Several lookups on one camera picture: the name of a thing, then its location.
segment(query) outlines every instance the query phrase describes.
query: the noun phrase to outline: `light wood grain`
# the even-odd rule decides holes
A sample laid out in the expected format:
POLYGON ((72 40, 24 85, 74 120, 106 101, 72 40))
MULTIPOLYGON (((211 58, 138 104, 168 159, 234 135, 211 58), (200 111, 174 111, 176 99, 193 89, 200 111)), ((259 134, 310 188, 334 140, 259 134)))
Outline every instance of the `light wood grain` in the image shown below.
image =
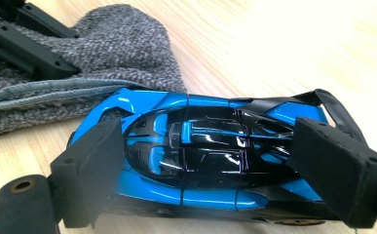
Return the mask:
MULTIPOLYGON (((167 28, 190 93, 262 98, 326 89, 345 104, 377 151, 377 0, 31 2, 69 26, 97 7, 131 4, 167 28)), ((0 187, 19 176, 47 176, 79 123, 75 119, 0 136, 0 187)), ((61 231, 355 233, 340 222, 284 227, 113 214, 103 214, 95 230, 61 231)), ((377 233, 377 224, 359 233, 377 233)))

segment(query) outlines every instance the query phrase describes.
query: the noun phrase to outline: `model car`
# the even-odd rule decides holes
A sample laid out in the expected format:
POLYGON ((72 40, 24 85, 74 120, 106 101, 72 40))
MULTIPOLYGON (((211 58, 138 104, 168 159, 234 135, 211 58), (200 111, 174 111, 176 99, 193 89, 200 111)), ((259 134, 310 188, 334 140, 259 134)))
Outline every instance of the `model car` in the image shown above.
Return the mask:
POLYGON ((296 118, 329 124, 328 115, 363 139, 323 90, 222 98, 123 88, 90 112, 68 146, 99 122, 121 122, 125 166, 107 211, 319 224, 338 218, 287 159, 296 118))

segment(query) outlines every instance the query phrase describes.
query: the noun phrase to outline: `die-cast car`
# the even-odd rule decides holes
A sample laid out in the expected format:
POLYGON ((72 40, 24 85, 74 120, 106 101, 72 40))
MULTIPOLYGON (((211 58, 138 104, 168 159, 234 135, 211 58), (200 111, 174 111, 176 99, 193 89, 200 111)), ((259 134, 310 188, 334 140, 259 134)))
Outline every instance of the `die-cast car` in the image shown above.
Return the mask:
POLYGON ((121 121, 124 154, 117 157, 125 166, 108 211, 318 224, 338 218, 286 162, 296 118, 328 124, 327 113, 364 140, 323 90, 229 99, 123 88, 90 112, 68 145, 99 122, 121 121))

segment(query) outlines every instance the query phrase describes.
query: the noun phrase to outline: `gray fabric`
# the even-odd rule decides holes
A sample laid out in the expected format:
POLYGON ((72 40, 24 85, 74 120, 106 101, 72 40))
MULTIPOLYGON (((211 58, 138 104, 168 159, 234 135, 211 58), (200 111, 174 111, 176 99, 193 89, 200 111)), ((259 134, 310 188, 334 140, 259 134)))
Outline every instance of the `gray fabric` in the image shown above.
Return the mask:
POLYGON ((74 26, 79 39, 13 27, 81 73, 63 80, 32 81, 0 62, 0 134, 85 115, 121 87, 185 92, 166 30, 129 5, 87 13, 74 26))

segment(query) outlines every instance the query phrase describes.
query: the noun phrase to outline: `screw hole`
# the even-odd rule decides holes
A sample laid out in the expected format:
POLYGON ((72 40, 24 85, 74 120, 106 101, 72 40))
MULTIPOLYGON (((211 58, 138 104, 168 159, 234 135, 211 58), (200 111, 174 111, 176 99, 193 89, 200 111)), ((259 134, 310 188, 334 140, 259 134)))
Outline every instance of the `screw hole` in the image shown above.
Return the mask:
POLYGON ((23 180, 23 181, 20 181, 16 184, 14 184, 11 188, 11 191, 13 193, 20 193, 20 192, 24 192, 24 191, 27 191, 28 189, 30 189, 31 187, 34 186, 34 181, 33 180, 23 180))
POLYGON ((370 162, 377 163, 377 158, 370 157, 370 158, 368 158, 368 160, 369 160, 370 162))

